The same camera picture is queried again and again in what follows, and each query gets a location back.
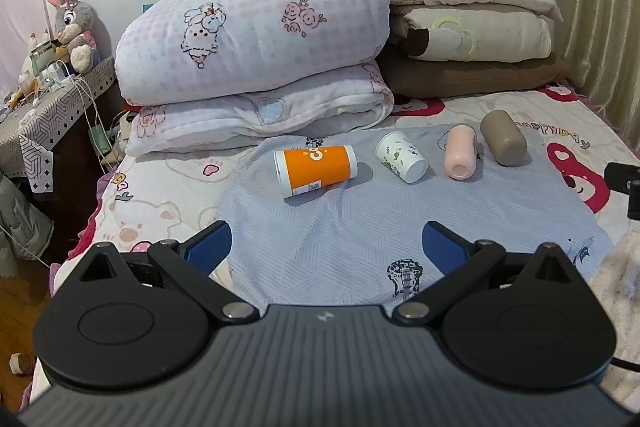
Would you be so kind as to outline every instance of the bed sheet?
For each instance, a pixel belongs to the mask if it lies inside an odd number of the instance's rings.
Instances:
[[[602,177],[604,168],[612,161],[636,165],[640,165],[640,161],[567,87],[551,84],[532,91],[445,100],[398,100],[397,97],[391,116],[376,127],[478,123],[486,113],[498,108],[508,112],[517,125],[541,134],[549,158],[562,172],[564,181],[578,192],[616,244],[628,227],[627,197],[609,191]],[[140,158],[127,156],[102,195],[92,243],[111,241],[120,251],[141,251],[159,239],[170,237],[183,241],[191,237],[216,220],[217,206],[230,172],[252,150],[253,147],[186,154],[150,153]],[[576,245],[570,255],[584,256],[588,246]],[[63,264],[54,280],[54,289],[81,257]],[[601,269],[594,277],[594,280],[599,278],[598,288],[602,292],[612,277],[623,277],[620,271],[609,272],[610,276]],[[221,263],[211,277],[233,291],[226,262]],[[619,352],[625,349],[626,346],[620,346]],[[640,409],[640,393],[635,391],[640,377],[621,376],[611,369],[604,384],[617,400],[632,409]],[[38,365],[32,399],[47,386]]]

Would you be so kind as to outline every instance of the orange paper cup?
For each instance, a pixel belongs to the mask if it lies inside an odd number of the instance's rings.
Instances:
[[[285,198],[358,175],[356,154],[351,145],[274,151],[273,157]]]

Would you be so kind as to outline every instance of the green item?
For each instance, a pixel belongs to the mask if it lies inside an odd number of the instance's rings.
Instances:
[[[111,145],[101,125],[89,128],[89,140],[96,156],[104,156],[111,151]]]

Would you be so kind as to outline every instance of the pink cylinder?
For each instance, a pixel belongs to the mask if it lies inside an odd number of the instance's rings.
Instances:
[[[476,131],[460,124],[449,131],[444,169],[455,180],[466,180],[476,171]]]

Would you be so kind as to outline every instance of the beige curtain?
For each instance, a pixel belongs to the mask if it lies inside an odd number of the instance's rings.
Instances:
[[[640,0],[558,0],[556,51],[570,78],[640,148]]]

